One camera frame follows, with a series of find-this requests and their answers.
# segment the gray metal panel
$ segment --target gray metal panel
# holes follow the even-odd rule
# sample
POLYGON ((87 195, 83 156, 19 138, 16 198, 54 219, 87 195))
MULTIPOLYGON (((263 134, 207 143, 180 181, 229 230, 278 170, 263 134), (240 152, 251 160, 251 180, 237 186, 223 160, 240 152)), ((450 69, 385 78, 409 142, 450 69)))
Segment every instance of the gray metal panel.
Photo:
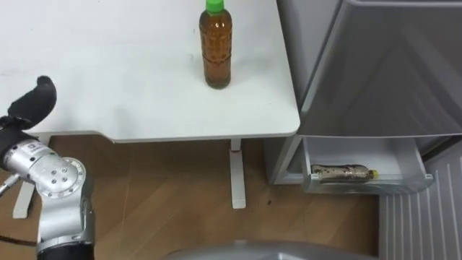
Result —
POLYGON ((462 143, 425 166, 427 190, 380 198, 380 259, 462 260, 462 143))
POLYGON ((341 5, 299 134, 462 133, 462 1, 354 4, 341 5))
POLYGON ((318 60, 339 0, 279 0, 279 16, 300 104, 318 60))

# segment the refrigerator shelf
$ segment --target refrigerator shelf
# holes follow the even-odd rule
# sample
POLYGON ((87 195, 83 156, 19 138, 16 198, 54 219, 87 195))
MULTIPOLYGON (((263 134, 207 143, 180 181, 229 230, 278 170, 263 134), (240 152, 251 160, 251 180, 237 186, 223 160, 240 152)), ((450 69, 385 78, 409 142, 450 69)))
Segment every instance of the refrigerator shelf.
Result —
POLYGON ((301 163, 302 188, 309 193, 410 194, 433 182, 412 138, 305 137, 295 156, 301 157, 297 162, 301 163), (378 171, 378 177, 369 181, 326 183, 311 172, 313 164, 359 164, 378 171))

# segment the table leg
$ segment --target table leg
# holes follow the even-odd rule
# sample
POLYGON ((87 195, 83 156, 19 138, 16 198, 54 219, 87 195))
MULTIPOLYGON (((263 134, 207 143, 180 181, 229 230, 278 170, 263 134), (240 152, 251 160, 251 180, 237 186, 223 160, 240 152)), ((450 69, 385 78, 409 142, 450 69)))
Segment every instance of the table leg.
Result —
POLYGON ((245 208, 245 185, 243 152, 240 149, 240 139, 231 139, 230 170, 231 198, 233 209, 245 208))
MULTIPOLYGON (((50 143, 51 136, 42 135, 38 137, 38 140, 43 144, 48 145, 50 143)), ((16 199, 16 204, 13 209, 13 218, 14 219, 25 219, 27 218, 27 213, 29 211, 30 202, 32 201, 32 195, 34 194, 35 185, 25 182, 22 182, 21 190, 16 199)))

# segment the cable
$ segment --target cable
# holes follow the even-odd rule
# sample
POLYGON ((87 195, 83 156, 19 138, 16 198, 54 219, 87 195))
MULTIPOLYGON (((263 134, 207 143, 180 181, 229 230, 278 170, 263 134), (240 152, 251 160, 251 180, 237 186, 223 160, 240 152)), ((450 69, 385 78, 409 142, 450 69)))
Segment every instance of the cable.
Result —
POLYGON ((6 237, 4 235, 0 235, 0 242, 13 243, 13 244, 19 245, 19 246, 32 246, 32 247, 37 246, 36 242, 27 241, 27 240, 20 240, 20 239, 16 239, 16 238, 9 238, 9 237, 6 237))

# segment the gray object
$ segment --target gray object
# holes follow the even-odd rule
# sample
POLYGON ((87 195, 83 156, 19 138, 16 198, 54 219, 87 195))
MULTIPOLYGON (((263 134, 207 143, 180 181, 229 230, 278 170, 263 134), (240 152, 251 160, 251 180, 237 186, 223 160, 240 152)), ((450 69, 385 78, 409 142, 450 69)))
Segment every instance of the gray object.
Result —
POLYGON ((325 246, 306 243, 235 242, 231 245, 216 246, 196 251, 180 251, 165 257, 165 260, 373 260, 325 246))

